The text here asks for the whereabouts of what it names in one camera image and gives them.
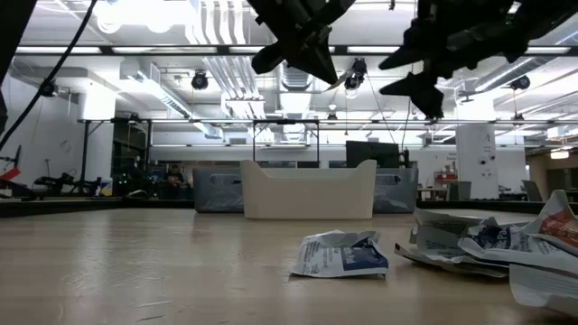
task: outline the wall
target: wall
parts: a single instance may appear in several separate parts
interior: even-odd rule
[[[570,155],[567,159],[551,159],[549,154],[527,157],[530,167],[530,180],[536,182],[543,199],[550,197],[546,172],[553,169],[578,168],[578,155]]]
[[[241,161],[252,160],[253,149],[251,147],[154,147],[151,150],[151,157],[153,160],[165,161]],[[320,157],[321,167],[327,168],[329,161],[345,161],[345,148],[322,147]],[[456,152],[455,148],[410,148],[409,157],[411,161],[417,161],[419,183],[425,186],[434,185],[434,172],[440,171],[446,164],[451,164],[456,159]],[[314,147],[294,150],[257,148],[256,159],[259,161],[315,161],[317,150]],[[527,178],[524,149],[498,148],[496,163],[499,185],[519,191],[521,181]]]
[[[6,76],[2,93],[8,106],[8,129],[28,105],[36,89],[18,79]],[[0,156],[14,157],[18,144],[22,145],[20,170],[14,181],[32,187],[34,180],[47,176],[46,159],[50,160],[51,176],[70,172],[80,176],[82,162],[83,126],[77,122],[78,105],[61,98],[41,98]],[[6,162],[0,162],[0,172]]]

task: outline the ceiling light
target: ceiling light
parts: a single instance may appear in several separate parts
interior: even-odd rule
[[[215,124],[253,124],[253,120],[236,120],[236,119],[203,119],[202,123],[215,123]]]
[[[347,53],[391,54],[397,49],[399,49],[399,46],[348,46]]]
[[[566,159],[570,156],[570,154],[566,150],[562,151],[555,151],[550,153],[551,159]]]
[[[565,54],[569,46],[529,46],[526,54]]]
[[[62,54],[66,51],[66,46],[19,46],[16,54]],[[100,54],[100,48],[80,46],[72,49],[73,54]]]
[[[165,147],[165,148],[176,148],[176,147],[186,147],[187,144],[153,144],[153,147]]]
[[[257,53],[263,50],[263,46],[231,46],[228,50],[231,53]]]
[[[113,47],[112,51],[119,54],[141,54],[141,53],[156,53],[156,54],[214,54],[217,53],[217,48],[214,46],[187,46],[187,47],[167,47],[167,46],[117,46]]]
[[[160,120],[153,120],[153,123],[177,124],[177,123],[189,123],[189,120],[160,119]]]

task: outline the spotlight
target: spotlight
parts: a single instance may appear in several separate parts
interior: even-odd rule
[[[527,76],[522,76],[508,84],[508,87],[518,90],[518,89],[528,89],[530,87],[530,78]]]
[[[209,81],[207,80],[207,71],[196,70],[195,76],[192,78],[192,87],[197,90],[204,90],[209,86]]]
[[[40,85],[40,95],[46,98],[53,98],[58,96],[59,89],[54,84],[53,80],[44,81]]]

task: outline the ceiling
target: ceiling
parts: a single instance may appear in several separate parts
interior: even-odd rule
[[[82,45],[160,45],[160,44],[190,44],[185,36],[185,24],[189,22],[189,0],[143,0],[139,4],[161,4],[151,13],[151,10],[135,8],[135,16],[154,15],[155,19],[170,21],[173,26],[164,33],[151,32],[145,25],[138,22],[123,24],[115,33],[101,32],[98,27],[100,15],[95,14],[90,21],[89,28],[83,33],[79,44]],[[86,10],[86,2],[83,1],[38,1],[36,10],[24,34],[21,45],[64,45],[68,44],[79,26],[79,20]],[[219,43],[224,43],[219,34],[219,2],[215,1],[215,30]],[[255,15],[249,10],[247,3],[243,1],[243,34],[249,44],[271,43],[273,37],[266,27],[255,23]],[[388,1],[382,0],[358,0],[358,2],[345,13],[333,26],[330,36],[330,44],[348,45],[399,45],[402,42],[403,31],[408,27],[414,17],[414,2],[397,0],[396,10],[387,10]],[[203,2],[201,11],[202,22],[207,20],[207,8]],[[233,34],[233,15],[229,14],[229,32]],[[533,41],[533,45],[554,45],[563,38],[568,31],[578,31],[578,16],[560,26],[547,36]],[[19,70],[37,70],[38,68],[52,67],[58,57],[55,56],[17,56],[14,65]],[[167,117],[167,108],[154,96],[142,89],[133,87],[130,80],[122,79],[119,73],[119,65],[123,57],[107,56],[72,56],[64,65],[65,68],[83,68],[91,71],[102,78],[107,86],[118,94],[117,109],[131,110],[141,116],[164,118]],[[222,90],[215,79],[209,75],[209,87],[201,91],[195,91],[191,87],[191,79],[195,70],[206,69],[203,58],[199,56],[141,56],[138,58],[143,67],[150,63],[156,65],[162,72],[162,84],[174,93],[181,102],[189,106],[189,109],[199,117],[223,118],[223,112],[219,108],[221,104]],[[333,62],[338,75],[350,68],[353,57],[334,56]],[[318,116],[325,118],[330,104],[335,105],[339,118],[369,119],[380,118],[380,110],[384,116],[391,119],[406,119],[409,110],[410,117],[423,118],[419,111],[406,97],[385,97],[378,94],[378,90],[385,85],[403,78],[408,72],[419,72],[421,64],[404,66],[393,70],[378,70],[378,64],[383,57],[367,56],[364,58],[368,64],[368,77],[359,88],[355,98],[346,99],[343,87],[323,92],[329,85],[315,80],[309,89],[312,94],[309,105],[309,113],[306,117]],[[503,58],[489,58],[480,62],[475,70],[458,70],[453,79],[440,80],[440,89],[444,92],[445,100],[443,109],[447,116],[452,115],[456,105],[460,105],[463,98],[456,97],[455,89],[460,89],[464,80],[473,80],[484,77],[492,71],[506,64]],[[532,86],[527,90],[518,91],[516,94],[511,89],[496,88],[488,93],[480,95],[493,101],[494,109],[498,118],[510,119],[514,111],[520,111],[529,107],[536,107],[544,103],[556,100],[566,94],[578,91],[578,58],[557,58],[535,70],[527,73]],[[283,108],[280,106],[280,92],[284,88],[280,86],[280,69],[265,75],[256,76],[256,85],[259,93],[265,101],[265,113],[279,113]],[[531,116],[533,119],[550,119],[557,116],[568,116],[569,113],[578,114],[578,104],[575,101],[567,101],[564,105],[552,109],[540,111]]]

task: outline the table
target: table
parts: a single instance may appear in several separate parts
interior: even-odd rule
[[[463,210],[466,216],[534,216]],[[507,280],[450,274],[393,254],[411,215],[253,221],[187,209],[0,219],[0,314],[17,324],[564,324],[518,305]],[[302,237],[375,229],[386,280],[293,277]]]

